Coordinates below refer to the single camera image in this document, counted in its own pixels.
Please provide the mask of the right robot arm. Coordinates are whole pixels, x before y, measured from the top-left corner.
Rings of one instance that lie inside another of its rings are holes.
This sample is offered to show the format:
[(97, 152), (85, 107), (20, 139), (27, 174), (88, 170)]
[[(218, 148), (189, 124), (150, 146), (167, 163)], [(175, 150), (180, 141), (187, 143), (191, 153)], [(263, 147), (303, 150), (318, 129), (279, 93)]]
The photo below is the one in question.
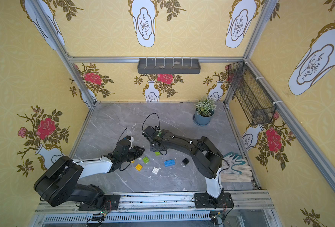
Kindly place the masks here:
[(199, 139), (189, 139), (157, 126), (146, 127), (142, 135), (149, 141), (150, 151), (174, 149), (189, 155), (206, 179), (206, 193), (215, 199), (220, 197), (222, 189), (219, 172), (223, 165), (223, 155), (209, 138), (202, 136)]

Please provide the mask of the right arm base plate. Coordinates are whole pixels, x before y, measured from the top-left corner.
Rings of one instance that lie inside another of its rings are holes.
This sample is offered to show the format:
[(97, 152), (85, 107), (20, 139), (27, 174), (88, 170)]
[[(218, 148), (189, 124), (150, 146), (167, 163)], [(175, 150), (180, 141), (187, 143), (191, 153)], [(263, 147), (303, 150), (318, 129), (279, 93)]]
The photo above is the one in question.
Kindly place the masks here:
[(192, 201), (198, 209), (225, 209), (234, 207), (230, 193), (221, 193), (218, 198), (214, 198), (208, 193), (196, 193), (194, 194)]

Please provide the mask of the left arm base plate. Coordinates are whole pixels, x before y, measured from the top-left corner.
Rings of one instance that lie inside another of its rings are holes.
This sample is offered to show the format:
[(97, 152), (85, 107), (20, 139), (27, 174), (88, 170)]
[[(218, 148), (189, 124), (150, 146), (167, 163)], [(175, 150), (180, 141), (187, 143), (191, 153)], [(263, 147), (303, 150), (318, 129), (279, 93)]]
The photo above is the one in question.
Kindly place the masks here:
[(116, 211), (118, 210), (120, 195), (111, 194), (100, 197), (95, 204), (81, 203), (79, 211)]

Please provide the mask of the black lego brick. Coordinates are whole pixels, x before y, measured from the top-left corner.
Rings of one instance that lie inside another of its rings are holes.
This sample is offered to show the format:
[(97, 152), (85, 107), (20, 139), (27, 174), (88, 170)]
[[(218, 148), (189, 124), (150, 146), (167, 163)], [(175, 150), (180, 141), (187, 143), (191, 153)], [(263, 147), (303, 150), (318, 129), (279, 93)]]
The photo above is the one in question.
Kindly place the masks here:
[(185, 159), (183, 159), (182, 160), (182, 163), (186, 166), (186, 165), (188, 165), (189, 164), (189, 159), (187, 159), (187, 158), (185, 158)]

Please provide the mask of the blue long lego brick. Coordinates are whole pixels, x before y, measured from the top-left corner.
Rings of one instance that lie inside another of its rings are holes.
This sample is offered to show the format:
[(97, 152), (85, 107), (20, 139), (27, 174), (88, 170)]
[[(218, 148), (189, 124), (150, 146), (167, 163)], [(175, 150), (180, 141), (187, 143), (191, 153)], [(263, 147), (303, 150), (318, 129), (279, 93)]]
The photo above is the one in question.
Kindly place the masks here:
[(164, 161), (164, 166), (168, 167), (168, 166), (174, 166), (176, 164), (176, 161), (174, 159), (169, 159)]

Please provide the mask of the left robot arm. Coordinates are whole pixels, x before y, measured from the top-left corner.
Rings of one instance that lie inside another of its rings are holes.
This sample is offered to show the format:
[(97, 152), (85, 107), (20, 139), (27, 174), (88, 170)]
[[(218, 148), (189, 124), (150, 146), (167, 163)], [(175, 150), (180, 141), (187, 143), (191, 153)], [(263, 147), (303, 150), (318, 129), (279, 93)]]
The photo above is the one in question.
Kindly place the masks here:
[(78, 181), (87, 176), (121, 170), (123, 163), (140, 158), (144, 151), (142, 147), (132, 146), (132, 137), (126, 136), (117, 142), (113, 152), (99, 158), (79, 160), (63, 156), (35, 182), (34, 190), (53, 207), (75, 201), (101, 209), (107, 202), (103, 190)]

